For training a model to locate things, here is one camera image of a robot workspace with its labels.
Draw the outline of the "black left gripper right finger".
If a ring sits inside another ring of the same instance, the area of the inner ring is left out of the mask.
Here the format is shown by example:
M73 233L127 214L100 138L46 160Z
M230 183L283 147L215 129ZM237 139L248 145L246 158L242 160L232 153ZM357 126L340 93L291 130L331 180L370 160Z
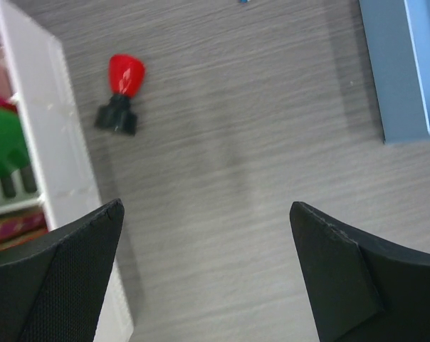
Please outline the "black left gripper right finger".
M430 254L304 202L290 226L320 341L430 341Z

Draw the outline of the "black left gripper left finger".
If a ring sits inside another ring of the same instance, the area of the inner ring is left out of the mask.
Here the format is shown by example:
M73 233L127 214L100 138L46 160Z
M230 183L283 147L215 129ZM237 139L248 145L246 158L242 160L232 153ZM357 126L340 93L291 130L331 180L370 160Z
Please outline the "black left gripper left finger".
M114 199L0 251L0 341L93 341L124 214Z

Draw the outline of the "light blue drawer box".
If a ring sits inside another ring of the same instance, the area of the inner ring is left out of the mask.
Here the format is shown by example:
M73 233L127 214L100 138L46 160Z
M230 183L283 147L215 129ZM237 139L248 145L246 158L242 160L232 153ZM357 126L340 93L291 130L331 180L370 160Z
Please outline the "light blue drawer box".
M387 144L430 141L430 1L361 1Z

